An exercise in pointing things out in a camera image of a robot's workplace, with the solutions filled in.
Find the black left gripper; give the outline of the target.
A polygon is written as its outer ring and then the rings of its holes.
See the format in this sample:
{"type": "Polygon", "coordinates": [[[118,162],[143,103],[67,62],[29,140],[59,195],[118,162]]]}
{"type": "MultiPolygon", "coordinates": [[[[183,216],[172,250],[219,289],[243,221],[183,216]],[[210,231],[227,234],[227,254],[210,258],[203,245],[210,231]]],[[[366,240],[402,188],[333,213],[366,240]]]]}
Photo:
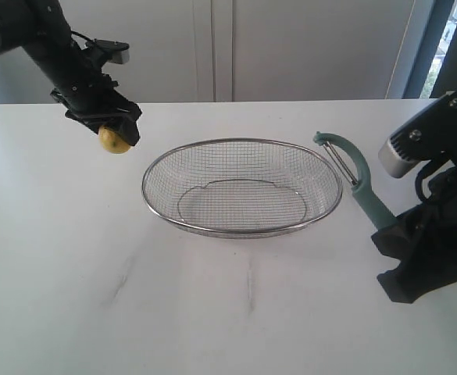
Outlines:
{"type": "Polygon", "coordinates": [[[129,146],[141,136],[137,122],[142,111],[117,90],[118,82],[102,71],[108,58],[54,58],[49,60],[52,98],[65,106],[65,117],[94,134],[115,131],[129,146]]]}

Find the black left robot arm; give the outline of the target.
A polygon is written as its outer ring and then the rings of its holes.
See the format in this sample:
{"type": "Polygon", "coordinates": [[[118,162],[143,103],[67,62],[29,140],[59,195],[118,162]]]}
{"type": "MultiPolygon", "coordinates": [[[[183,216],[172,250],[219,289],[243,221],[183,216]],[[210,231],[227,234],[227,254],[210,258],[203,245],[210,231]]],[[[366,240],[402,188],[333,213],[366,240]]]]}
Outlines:
{"type": "Polygon", "coordinates": [[[129,44],[85,37],[80,47],[77,37],[57,1],[0,1],[0,55],[22,48],[51,81],[51,96],[67,118],[94,133],[105,127],[135,146],[141,110],[102,70],[106,63],[127,63],[129,44]]]}

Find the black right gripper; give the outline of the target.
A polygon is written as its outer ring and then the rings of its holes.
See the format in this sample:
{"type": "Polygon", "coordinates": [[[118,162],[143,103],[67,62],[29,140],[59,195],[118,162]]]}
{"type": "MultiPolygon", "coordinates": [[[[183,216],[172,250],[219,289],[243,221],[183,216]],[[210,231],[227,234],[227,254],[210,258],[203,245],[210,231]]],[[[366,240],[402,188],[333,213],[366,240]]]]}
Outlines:
{"type": "Polygon", "coordinates": [[[417,206],[371,236],[381,255],[399,265],[377,276],[392,302],[412,304],[421,296],[457,283],[457,168],[428,183],[432,206],[417,206]]]}

